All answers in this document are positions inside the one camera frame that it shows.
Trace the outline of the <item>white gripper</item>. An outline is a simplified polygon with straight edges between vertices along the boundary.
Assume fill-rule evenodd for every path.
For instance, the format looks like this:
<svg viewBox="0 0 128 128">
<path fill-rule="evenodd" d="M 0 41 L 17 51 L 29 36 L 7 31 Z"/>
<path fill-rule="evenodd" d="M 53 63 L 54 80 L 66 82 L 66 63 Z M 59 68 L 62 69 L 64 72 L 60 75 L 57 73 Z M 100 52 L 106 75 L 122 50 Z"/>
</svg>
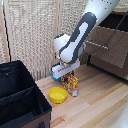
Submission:
<svg viewBox="0 0 128 128">
<path fill-rule="evenodd" d="M 52 68 L 51 68 L 51 73 L 52 73 L 52 76 L 55 78 L 55 79 L 58 79 L 61 77 L 61 82 L 66 82 L 66 78 L 65 77 L 62 77 L 63 75 L 69 73 L 71 76 L 74 76 L 74 71 L 76 68 L 78 68 L 80 66 L 80 61 L 79 60 L 76 60 L 75 63 L 73 64 L 66 64 L 66 65 L 63 65 L 61 63 L 57 63 L 56 65 L 54 65 Z"/>
</svg>

